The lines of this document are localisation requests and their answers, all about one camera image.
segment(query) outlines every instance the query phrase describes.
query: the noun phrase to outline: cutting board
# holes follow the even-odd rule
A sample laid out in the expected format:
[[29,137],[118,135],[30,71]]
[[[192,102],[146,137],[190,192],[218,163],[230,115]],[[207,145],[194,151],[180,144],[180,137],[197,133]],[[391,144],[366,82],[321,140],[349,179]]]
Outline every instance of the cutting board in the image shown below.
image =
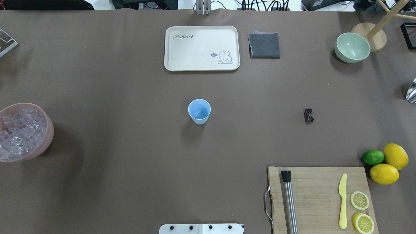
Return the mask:
[[[370,190],[363,167],[269,167],[270,196],[272,199],[273,233],[288,233],[285,202],[280,171],[292,174],[293,200],[299,234],[359,234],[352,225],[356,213],[366,213],[374,221],[373,234],[378,234]],[[338,193],[342,174],[347,174],[347,228],[339,227],[341,197]],[[350,202],[355,191],[365,193],[370,199],[367,210],[357,210]]]

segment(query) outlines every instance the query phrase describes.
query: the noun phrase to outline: yellow lemon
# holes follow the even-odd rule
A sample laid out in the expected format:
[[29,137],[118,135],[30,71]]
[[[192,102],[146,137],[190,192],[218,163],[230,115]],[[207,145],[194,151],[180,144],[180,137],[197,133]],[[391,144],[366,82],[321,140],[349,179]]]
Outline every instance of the yellow lemon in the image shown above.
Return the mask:
[[406,151],[398,144],[388,143],[384,147],[383,153],[385,163],[398,170],[401,170],[409,163],[409,157],[407,156]]
[[355,214],[352,217],[352,224],[361,234],[370,234],[374,232],[373,219],[364,213]]
[[370,169],[370,176],[379,184],[392,184],[399,179],[399,172],[395,167],[381,163]]
[[356,209],[365,210],[370,205],[367,195],[360,191],[355,191],[351,194],[351,204]]

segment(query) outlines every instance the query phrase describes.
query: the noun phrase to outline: mint green bowl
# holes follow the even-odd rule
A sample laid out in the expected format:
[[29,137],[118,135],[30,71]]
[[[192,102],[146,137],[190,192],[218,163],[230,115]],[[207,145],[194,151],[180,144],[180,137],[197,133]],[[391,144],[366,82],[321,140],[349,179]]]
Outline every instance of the mint green bowl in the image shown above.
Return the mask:
[[359,62],[370,54],[370,44],[364,37],[356,33],[346,32],[338,37],[335,54],[344,62]]

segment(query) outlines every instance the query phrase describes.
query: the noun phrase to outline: black muddler tip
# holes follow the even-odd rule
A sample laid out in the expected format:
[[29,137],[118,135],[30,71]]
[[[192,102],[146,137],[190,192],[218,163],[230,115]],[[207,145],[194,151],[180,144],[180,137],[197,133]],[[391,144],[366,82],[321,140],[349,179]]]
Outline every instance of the black muddler tip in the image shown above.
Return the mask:
[[283,182],[290,182],[291,181],[290,171],[280,171],[280,173],[282,174]]

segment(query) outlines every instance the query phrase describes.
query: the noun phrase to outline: lemon slice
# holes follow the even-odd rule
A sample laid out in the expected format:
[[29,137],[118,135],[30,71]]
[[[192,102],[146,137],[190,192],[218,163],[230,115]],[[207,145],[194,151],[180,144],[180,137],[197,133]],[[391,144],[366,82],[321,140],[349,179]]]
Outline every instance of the lemon slice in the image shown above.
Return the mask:
[[365,210],[370,205],[370,201],[365,193],[355,191],[351,194],[351,204],[356,209]]
[[374,231],[373,219],[364,213],[355,214],[352,217],[352,224],[361,234],[370,234]]

